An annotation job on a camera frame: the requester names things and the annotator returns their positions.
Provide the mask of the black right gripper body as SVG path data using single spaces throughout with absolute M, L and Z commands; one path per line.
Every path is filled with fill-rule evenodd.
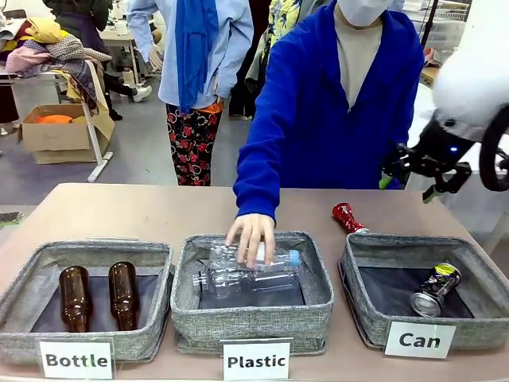
M 432 115 L 419 136 L 416 146 L 411 148 L 410 168 L 421 175 L 438 175 L 457 171 L 460 161 L 472 148 L 474 142 L 449 131 L 455 127 L 454 119 L 443 119 Z

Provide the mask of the person's right hand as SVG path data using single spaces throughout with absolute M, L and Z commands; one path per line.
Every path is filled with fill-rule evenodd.
M 226 245 L 232 245 L 236 235 L 239 234 L 237 262 L 253 267 L 259 245 L 263 242 L 265 264 L 271 264 L 275 251 L 274 228 L 275 223 L 270 216 L 257 213 L 238 216 L 226 236 Z

